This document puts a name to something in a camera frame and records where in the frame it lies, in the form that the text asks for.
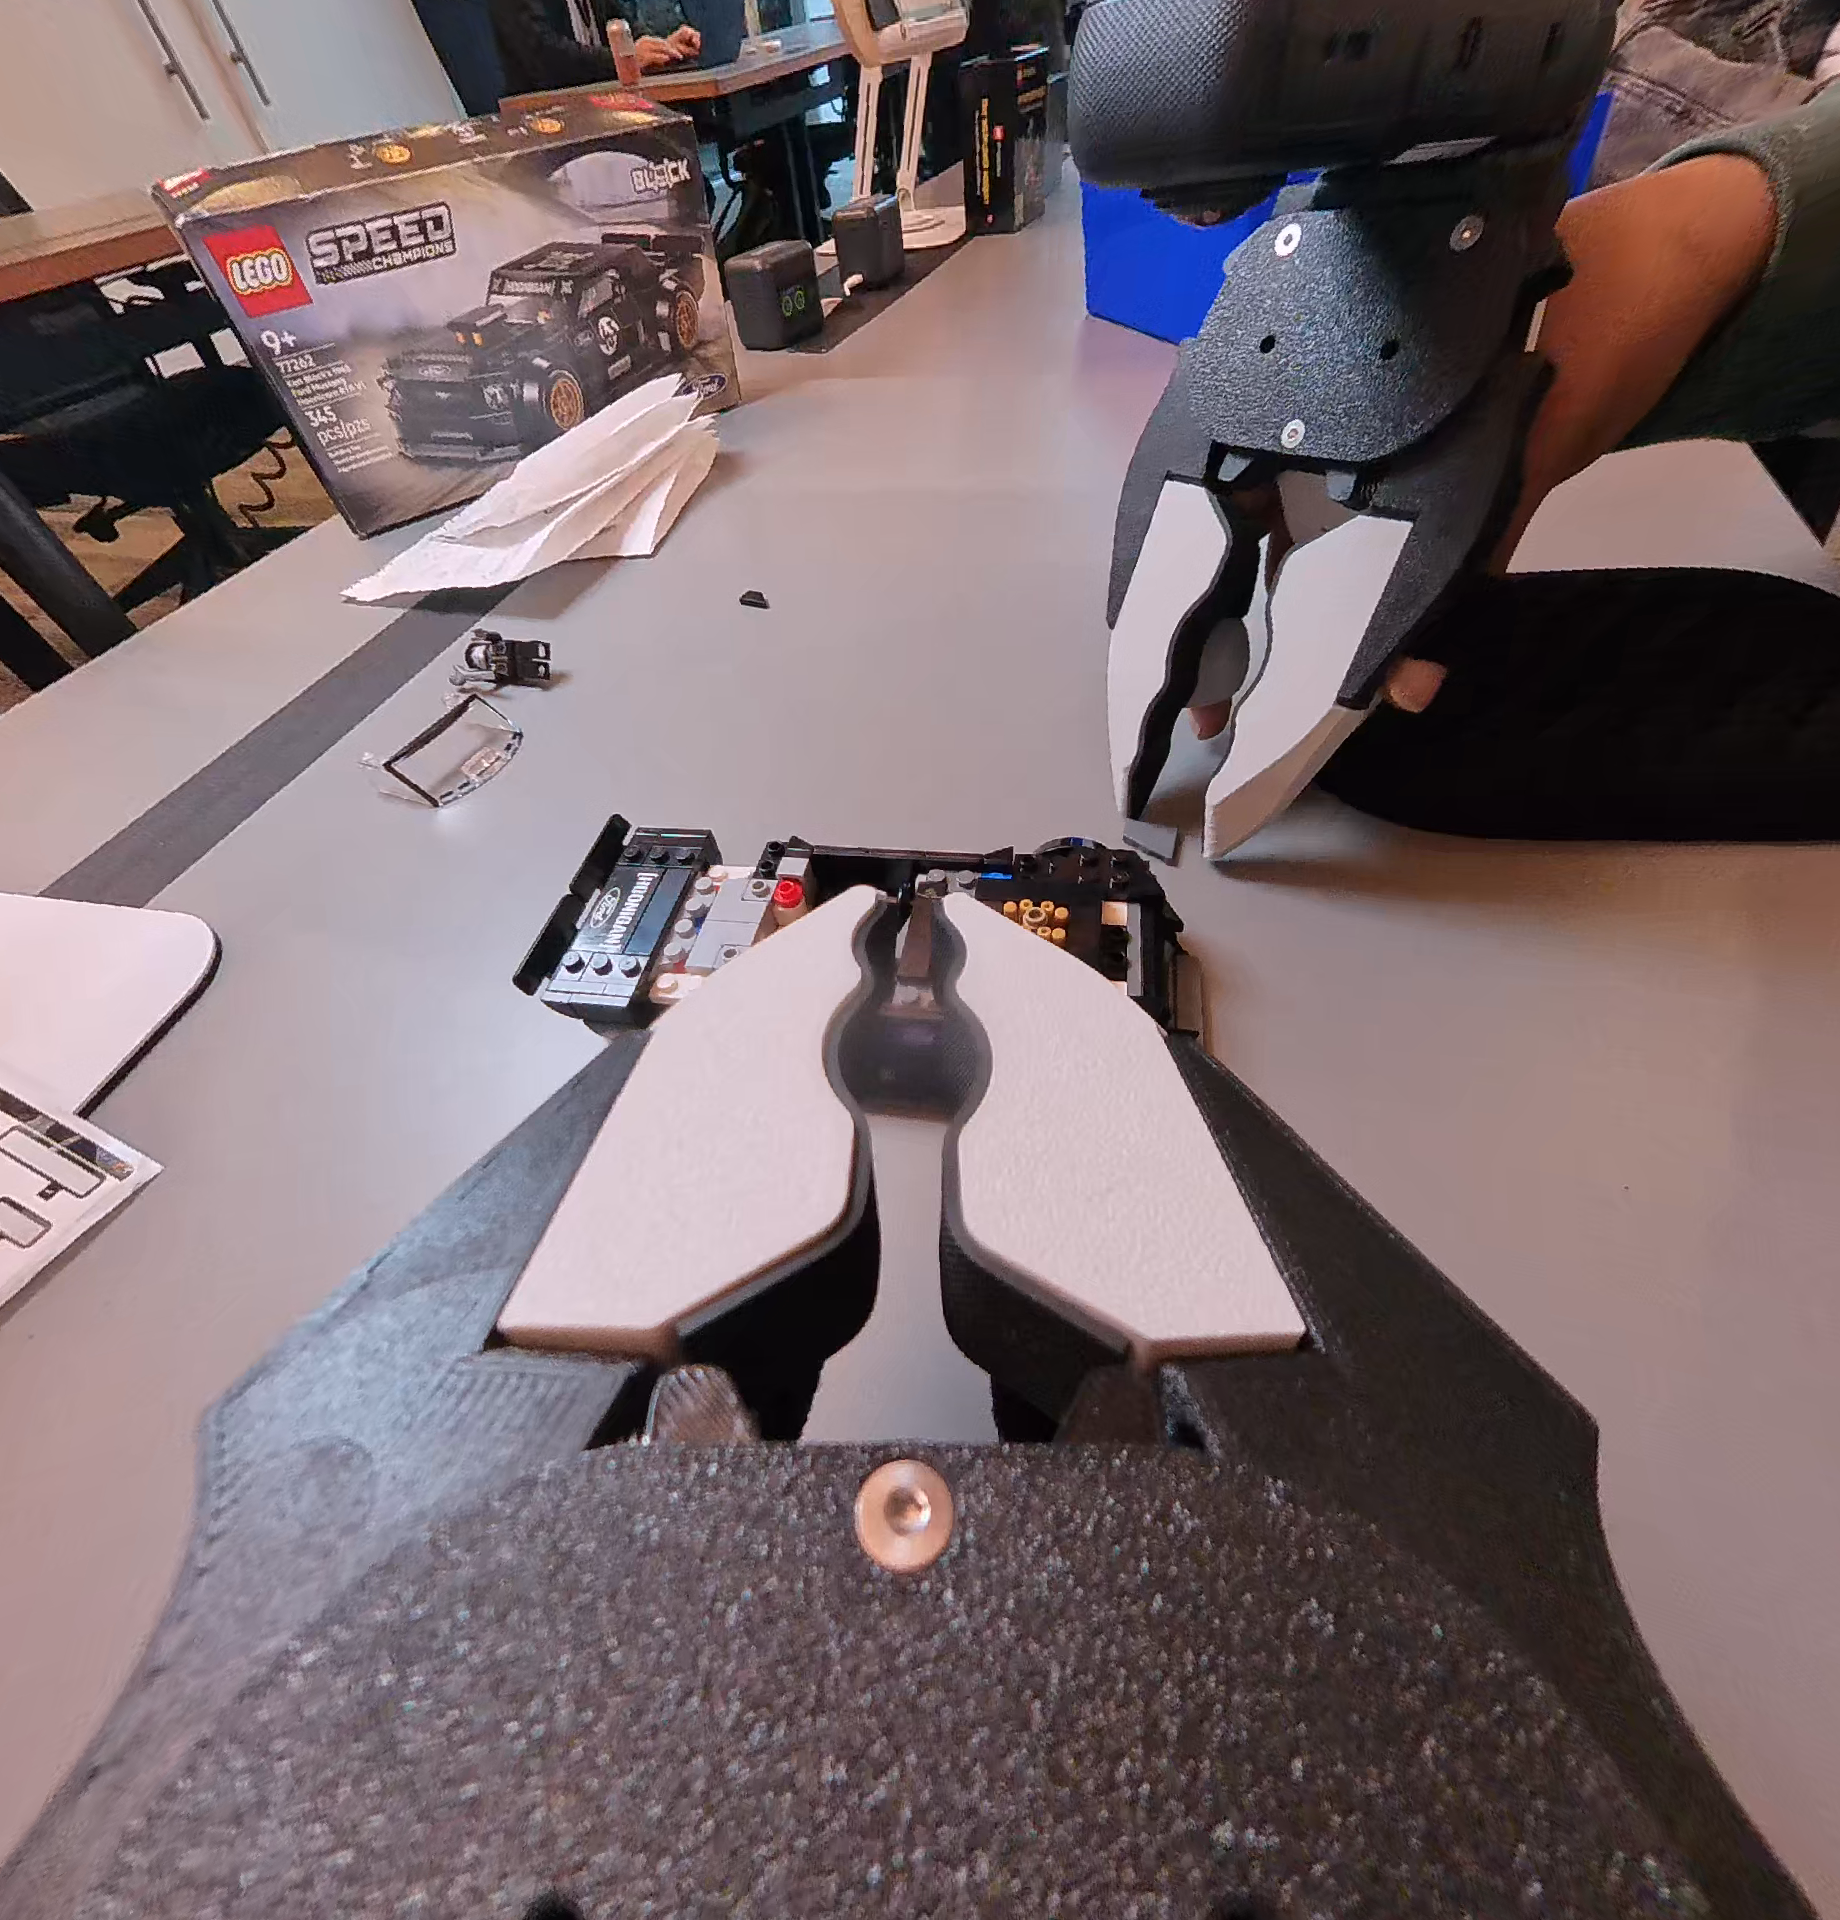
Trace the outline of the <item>lego set box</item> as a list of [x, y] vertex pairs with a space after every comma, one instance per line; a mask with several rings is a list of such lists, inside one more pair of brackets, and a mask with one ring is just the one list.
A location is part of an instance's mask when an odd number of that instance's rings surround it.
[[620, 87], [158, 179], [358, 537], [461, 507], [658, 375], [739, 405], [698, 138]]

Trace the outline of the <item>black box-shaped device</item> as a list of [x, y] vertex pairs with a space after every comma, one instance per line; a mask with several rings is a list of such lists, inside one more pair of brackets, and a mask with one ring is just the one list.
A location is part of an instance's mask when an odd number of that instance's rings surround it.
[[823, 333], [827, 310], [808, 240], [782, 237], [736, 252], [723, 263], [721, 280], [747, 350], [782, 350]]
[[903, 206], [897, 194], [862, 194], [832, 220], [839, 298], [879, 292], [903, 278]]

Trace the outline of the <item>lego sticker sheet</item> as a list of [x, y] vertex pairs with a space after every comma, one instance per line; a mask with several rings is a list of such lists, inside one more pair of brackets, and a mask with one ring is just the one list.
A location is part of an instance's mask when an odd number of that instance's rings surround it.
[[0, 1310], [160, 1170], [0, 1066]]

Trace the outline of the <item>clear lego windshield piece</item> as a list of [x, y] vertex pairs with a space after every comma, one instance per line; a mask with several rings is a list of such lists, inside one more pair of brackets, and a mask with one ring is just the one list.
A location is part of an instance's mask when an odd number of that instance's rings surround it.
[[362, 767], [383, 795], [439, 809], [494, 779], [523, 739], [491, 695], [470, 690], [403, 747], [364, 753]]

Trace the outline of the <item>lego car model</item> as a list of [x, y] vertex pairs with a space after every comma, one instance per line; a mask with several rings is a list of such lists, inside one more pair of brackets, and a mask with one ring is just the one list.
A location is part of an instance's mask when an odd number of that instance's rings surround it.
[[645, 1025], [744, 952], [866, 886], [895, 908], [978, 900], [1120, 988], [1164, 1029], [1175, 1006], [1181, 918], [1138, 853], [1055, 838], [987, 853], [768, 840], [750, 866], [708, 828], [603, 828], [523, 955], [515, 986], [592, 1029]]

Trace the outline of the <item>crumpled white paper bag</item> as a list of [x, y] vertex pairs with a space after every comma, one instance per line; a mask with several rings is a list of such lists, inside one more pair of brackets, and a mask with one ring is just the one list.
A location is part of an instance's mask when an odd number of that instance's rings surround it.
[[554, 563], [646, 556], [715, 462], [715, 417], [661, 375], [609, 402], [345, 589], [388, 601], [523, 583]]

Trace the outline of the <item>tall black box device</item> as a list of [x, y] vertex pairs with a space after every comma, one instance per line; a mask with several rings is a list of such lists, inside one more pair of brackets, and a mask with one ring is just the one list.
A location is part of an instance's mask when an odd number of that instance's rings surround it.
[[1051, 50], [1009, 44], [961, 59], [961, 198], [969, 236], [1010, 233], [1047, 206]]

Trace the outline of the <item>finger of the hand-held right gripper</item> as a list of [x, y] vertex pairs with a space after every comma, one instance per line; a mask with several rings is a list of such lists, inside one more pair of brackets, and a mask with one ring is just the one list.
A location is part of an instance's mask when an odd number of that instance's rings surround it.
[[1191, 478], [1161, 481], [1108, 626], [1108, 751], [1125, 821], [1146, 812], [1204, 668], [1226, 691], [1242, 687], [1260, 562], [1260, 533], [1229, 517], [1221, 492]]
[[1279, 819], [1364, 724], [1344, 682], [1412, 533], [1409, 520], [1352, 510], [1287, 510], [1285, 525], [1291, 548], [1249, 614], [1264, 663], [1249, 668], [1204, 797], [1209, 859], [1236, 854]]

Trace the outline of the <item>blue plastic bin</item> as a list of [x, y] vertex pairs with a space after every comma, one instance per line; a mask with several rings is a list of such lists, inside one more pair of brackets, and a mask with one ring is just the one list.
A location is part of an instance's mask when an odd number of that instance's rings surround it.
[[1484, 359], [1552, 255], [1603, 53], [1573, 22], [1344, 13], [1277, 33], [1149, 43], [1089, 17], [1070, 64], [1085, 307], [1287, 389], [1356, 369]]

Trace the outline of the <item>black office chair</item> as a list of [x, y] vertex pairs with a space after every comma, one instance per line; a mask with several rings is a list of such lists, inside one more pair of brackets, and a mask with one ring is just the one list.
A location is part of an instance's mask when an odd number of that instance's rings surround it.
[[[226, 319], [149, 194], [28, 209], [0, 175], [0, 197], [0, 571], [95, 657], [145, 599], [192, 599], [297, 536], [237, 522], [211, 490], [264, 452], [273, 510], [284, 419], [258, 370], [218, 355]], [[139, 510], [179, 536], [102, 589], [40, 514], [77, 495], [97, 540]]]

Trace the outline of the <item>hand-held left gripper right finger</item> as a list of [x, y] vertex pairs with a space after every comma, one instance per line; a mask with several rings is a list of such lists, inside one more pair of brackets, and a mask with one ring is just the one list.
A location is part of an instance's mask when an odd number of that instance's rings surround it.
[[954, 895], [937, 941], [972, 1034], [941, 1192], [959, 1349], [1032, 1409], [1114, 1365], [1295, 1349], [1303, 1313], [1164, 1023], [1023, 915]]

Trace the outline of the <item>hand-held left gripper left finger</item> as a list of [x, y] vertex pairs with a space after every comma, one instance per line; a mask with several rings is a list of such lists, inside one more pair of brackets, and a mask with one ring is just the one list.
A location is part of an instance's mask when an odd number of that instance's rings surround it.
[[879, 894], [841, 894], [653, 1022], [503, 1303], [515, 1348], [712, 1363], [809, 1409], [873, 1303], [870, 1141], [835, 1032]]

